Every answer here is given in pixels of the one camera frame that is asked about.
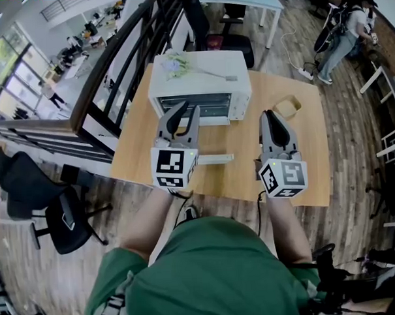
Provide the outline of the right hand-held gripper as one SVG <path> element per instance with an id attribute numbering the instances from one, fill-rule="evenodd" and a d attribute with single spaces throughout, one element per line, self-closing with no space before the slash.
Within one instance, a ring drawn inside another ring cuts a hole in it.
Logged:
<path id="1" fill-rule="evenodd" d="M 290 151 L 285 158 L 266 159 L 258 175 L 268 198 L 295 197 L 308 188 L 308 170 L 297 150 L 296 134 L 284 118 L 265 110 L 259 118 L 259 141 L 263 151 Z"/>

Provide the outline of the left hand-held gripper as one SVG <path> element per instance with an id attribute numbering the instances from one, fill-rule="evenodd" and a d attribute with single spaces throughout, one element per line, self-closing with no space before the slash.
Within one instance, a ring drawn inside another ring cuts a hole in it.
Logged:
<path id="1" fill-rule="evenodd" d="M 200 106 L 191 110 L 186 130 L 177 133 L 189 103 L 183 101 L 167 111 L 158 124 L 158 137 L 151 148 L 152 181 L 161 189 L 184 189 L 198 161 Z"/>

